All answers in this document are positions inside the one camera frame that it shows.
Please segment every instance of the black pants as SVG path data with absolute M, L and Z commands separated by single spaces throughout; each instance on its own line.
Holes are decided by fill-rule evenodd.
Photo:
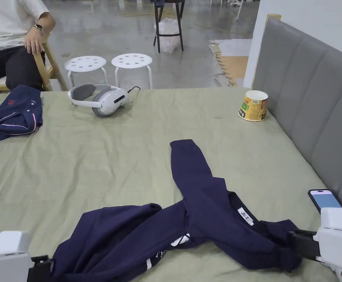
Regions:
M 42 90 L 43 81 L 33 54 L 29 54 L 24 46 L 0 50 L 0 78 L 4 76 L 10 90 L 20 84 Z

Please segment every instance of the hand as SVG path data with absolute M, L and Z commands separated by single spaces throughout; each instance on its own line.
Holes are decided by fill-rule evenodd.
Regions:
M 35 27 L 30 29 L 25 37 L 24 45 L 29 54 L 31 52 L 34 55 L 40 54 L 42 51 L 42 32 Z

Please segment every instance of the gray headboard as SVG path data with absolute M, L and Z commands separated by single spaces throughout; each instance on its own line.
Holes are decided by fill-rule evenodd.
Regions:
M 270 18 L 253 89 L 342 202 L 342 52 Z

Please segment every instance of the sneaker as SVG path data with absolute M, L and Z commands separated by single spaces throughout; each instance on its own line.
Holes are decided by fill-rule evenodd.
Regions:
M 231 5 L 231 6 L 234 6 L 234 7 L 238 7 L 238 6 L 241 5 L 241 1 L 236 0 L 235 2 L 231 2 L 230 5 Z

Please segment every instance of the wooden chair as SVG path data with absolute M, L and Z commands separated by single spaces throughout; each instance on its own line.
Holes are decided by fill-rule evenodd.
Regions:
M 46 53 L 46 58 L 48 58 L 50 65 L 44 65 L 42 56 L 40 54 L 34 55 L 34 59 L 36 65 L 39 69 L 39 73 L 43 80 L 43 89 L 44 91 L 52 91 L 52 86 L 50 84 L 50 79 L 57 79 L 60 83 L 60 87 L 62 91 L 68 91 L 68 87 L 65 83 L 63 76 L 61 75 L 60 69 L 56 63 L 55 57 L 52 54 L 52 51 L 48 44 L 49 34 L 43 35 L 42 42 L 43 48 Z M 6 77 L 0 78 L 0 92 L 9 91 L 6 86 Z

